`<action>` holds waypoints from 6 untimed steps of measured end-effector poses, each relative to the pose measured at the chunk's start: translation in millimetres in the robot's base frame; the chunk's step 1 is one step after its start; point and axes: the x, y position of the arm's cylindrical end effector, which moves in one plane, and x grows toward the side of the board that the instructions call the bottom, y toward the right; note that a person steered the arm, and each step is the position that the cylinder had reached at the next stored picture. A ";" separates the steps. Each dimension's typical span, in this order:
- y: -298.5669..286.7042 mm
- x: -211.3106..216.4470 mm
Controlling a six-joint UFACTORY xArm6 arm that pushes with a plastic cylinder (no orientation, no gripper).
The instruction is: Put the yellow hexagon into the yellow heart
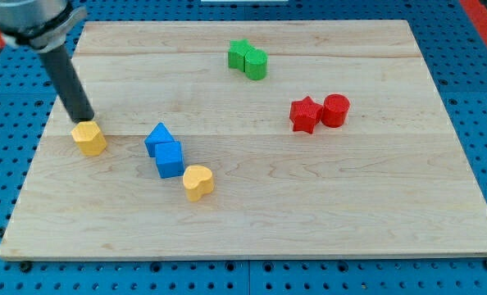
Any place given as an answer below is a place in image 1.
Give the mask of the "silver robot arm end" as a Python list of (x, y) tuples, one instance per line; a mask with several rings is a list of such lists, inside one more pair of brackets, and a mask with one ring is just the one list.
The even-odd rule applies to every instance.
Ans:
[(27, 46), (38, 53), (51, 52), (88, 12), (67, 0), (0, 0), (0, 32), (13, 46)]

